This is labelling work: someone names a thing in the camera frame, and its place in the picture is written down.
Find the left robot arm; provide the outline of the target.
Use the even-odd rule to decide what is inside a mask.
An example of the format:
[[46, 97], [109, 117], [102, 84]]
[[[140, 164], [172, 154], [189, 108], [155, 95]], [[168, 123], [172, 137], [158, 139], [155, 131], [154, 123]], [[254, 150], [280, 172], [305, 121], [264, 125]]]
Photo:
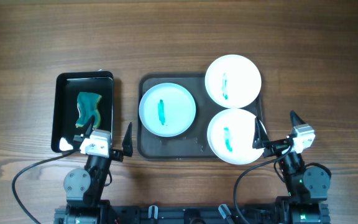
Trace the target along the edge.
[[109, 200], [101, 198], [112, 161], [122, 162], [125, 156], [133, 155], [132, 124], [128, 125], [122, 141], [122, 149], [113, 149], [111, 132], [94, 129], [95, 116], [76, 130], [74, 146], [87, 161], [82, 169], [73, 169], [63, 181], [67, 193], [67, 205], [62, 211], [56, 211], [55, 223], [119, 223], [119, 215]]

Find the green yellow sponge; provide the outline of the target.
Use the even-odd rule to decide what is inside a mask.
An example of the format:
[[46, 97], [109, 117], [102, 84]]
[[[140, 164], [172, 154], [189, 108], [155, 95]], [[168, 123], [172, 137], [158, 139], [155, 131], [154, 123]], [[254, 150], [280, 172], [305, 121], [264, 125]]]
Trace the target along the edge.
[[93, 128], [101, 124], [101, 115], [98, 109], [102, 96], [96, 93], [79, 92], [77, 96], [77, 109], [79, 118], [76, 120], [76, 127], [83, 127], [90, 117], [94, 116]]

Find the white plate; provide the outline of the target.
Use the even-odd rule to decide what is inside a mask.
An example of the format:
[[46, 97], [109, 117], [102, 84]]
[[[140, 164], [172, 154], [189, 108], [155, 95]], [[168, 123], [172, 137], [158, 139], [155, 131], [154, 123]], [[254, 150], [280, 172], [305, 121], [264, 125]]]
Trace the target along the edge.
[[204, 84], [209, 97], [225, 108], [243, 108], [259, 95], [262, 77], [256, 65], [241, 55], [224, 55], [208, 67]]
[[245, 165], [256, 161], [263, 149], [252, 147], [256, 116], [242, 109], [226, 109], [216, 114], [207, 128], [210, 148], [221, 160]]
[[143, 126], [160, 137], [184, 133], [195, 120], [196, 104], [192, 94], [181, 85], [161, 83], [147, 90], [139, 103]]

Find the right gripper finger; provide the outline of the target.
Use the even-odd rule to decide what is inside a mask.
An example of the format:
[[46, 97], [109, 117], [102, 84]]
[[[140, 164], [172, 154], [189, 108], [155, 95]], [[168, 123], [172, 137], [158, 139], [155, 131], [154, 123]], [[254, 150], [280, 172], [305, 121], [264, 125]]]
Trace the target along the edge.
[[290, 121], [291, 121], [291, 125], [293, 127], [296, 126], [301, 126], [306, 124], [306, 122], [304, 122], [296, 113], [294, 110], [290, 111]]
[[255, 118], [255, 131], [252, 141], [252, 147], [254, 149], [262, 149], [269, 146], [269, 138], [267, 132], [259, 118]]

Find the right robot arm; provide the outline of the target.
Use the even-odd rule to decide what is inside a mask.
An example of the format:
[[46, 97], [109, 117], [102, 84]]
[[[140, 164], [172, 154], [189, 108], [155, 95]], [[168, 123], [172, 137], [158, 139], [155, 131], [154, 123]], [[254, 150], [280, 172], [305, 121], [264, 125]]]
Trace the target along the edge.
[[271, 204], [251, 205], [243, 210], [252, 223], [316, 223], [331, 222], [328, 198], [331, 171], [318, 163], [306, 164], [301, 156], [309, 148], [316, 135], [314, 129], [305, 123], [294, 111], [290, 112], [293, 126], [284, 139], [270, 141], [259, 119], [255, 119], [255, 133], [252, 146], [264, 150], [263, 157], [275, 156], [288, 195], [277, 197]]

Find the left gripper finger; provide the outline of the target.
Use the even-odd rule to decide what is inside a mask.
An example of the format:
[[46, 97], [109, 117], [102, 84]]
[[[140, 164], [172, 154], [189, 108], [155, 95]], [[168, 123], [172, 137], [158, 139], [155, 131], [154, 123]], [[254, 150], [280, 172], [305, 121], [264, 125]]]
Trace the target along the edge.
[[95, 121], [95, 116], [91, 115], [91, 117], [89, 118], [89, 120], [84, 124], [84, 126], [82, 127], [82, 131], [81, 131], [81, 137], [82, 138], [87, 138], [90, 136], [90, 134], [93, 131], [93, 125], [94, 125], [94, 121]]
[[132, 155], [133, 155], [132, 123], [129, 123], [129, 125], [127, 127], [126, 134], [122, 141], [122, 151], [123, 151], [124, 156], [132, 157]]

